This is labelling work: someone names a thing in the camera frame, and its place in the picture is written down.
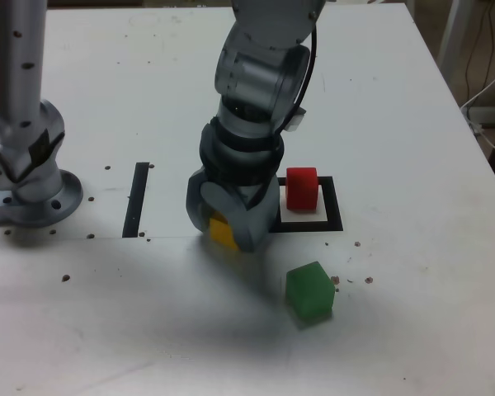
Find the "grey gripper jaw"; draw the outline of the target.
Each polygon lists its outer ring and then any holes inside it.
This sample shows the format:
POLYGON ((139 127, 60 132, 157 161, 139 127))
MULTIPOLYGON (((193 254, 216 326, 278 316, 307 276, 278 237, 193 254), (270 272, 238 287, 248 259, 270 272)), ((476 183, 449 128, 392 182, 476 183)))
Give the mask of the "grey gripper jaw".
POLYGON ((269 234, 280 204, 277 180, 267 186, 221 186, 206 181, 200 188, 204 202, 227 220, 243 252, 254 252, 269 234))
POLYGON ((186 191, 186 212, 192 224, 202 233, 210 225, 210 218, 215 210, 203 199, 200 189, 208 181, 205 169, 202 167, 191 175, 186 191))

